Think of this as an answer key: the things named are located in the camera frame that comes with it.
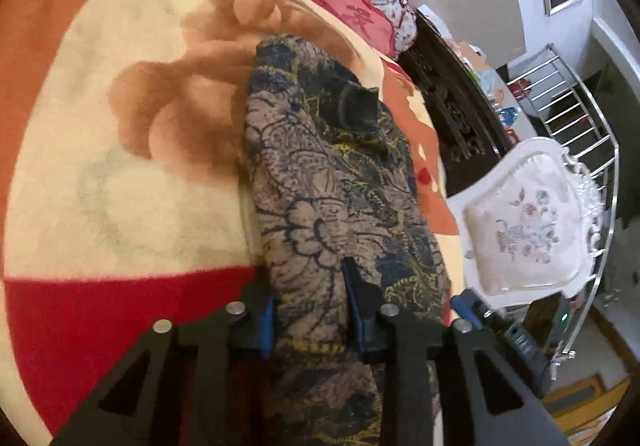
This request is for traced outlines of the white ornate floral chair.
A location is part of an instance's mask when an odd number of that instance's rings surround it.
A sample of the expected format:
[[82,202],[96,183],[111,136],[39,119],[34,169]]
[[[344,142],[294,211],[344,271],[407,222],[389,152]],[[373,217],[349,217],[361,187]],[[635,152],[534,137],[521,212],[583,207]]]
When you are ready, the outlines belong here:
[[448,198],[465,287],[495,308],[577,295],[593,274],[604,204],[589,169],[551,138],[518,143]]

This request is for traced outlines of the dark floral patterned shirt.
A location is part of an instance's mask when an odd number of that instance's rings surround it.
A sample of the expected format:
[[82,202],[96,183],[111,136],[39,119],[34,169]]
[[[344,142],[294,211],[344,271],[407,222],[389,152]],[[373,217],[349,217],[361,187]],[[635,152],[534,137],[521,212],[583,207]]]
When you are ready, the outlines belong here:
[[342,263],[388,302],[441,321],[450,282],[418,206],[406,137],[378,91],[293,35],[257,48],[245,140],[277,298],[265,413],[275,445],[374,445],[382,369],[346,345]]

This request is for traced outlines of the orange red love blanket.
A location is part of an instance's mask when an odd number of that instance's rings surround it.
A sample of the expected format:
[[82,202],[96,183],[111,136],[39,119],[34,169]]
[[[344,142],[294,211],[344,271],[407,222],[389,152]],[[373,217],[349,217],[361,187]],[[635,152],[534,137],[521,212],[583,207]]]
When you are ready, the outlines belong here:
[[324,0],[1,0],[1,408],[47,445],[160,319],[267,276],[248,175],[258,45],[293,35],[378,91],[461,288],[421,91]]

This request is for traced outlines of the dark carved wooden cabinet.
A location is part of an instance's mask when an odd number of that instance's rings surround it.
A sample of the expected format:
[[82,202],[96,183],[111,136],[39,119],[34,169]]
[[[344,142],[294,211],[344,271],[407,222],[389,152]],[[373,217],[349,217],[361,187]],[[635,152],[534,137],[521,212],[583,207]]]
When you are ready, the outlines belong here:
[[450,197],[474,185],[514,147],[472,72],[425,16],[418,35],[398,57],[422,92],[439,141]]

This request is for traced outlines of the steel stair railing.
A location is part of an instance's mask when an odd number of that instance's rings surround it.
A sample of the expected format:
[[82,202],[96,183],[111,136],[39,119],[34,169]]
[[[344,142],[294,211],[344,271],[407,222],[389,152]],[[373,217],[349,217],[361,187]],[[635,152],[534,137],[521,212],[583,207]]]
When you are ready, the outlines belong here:
[[572,348],[602,284],[610,251],[620,189],[620,146],[610,123],[577,72],[552,44],[510,72],[506,86],[536,133],[548,136],[589,169],[603,203],[601,239],[592,273],[582,291],[560,358]]

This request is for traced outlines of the right red heart pillow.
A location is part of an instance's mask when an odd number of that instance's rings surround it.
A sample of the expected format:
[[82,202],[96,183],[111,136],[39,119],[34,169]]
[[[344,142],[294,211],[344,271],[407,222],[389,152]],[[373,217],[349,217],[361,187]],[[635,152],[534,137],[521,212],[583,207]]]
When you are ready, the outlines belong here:
[[390,19],[371,0],[324,0],[336,15],[369,45],[394,59],[395,29]]

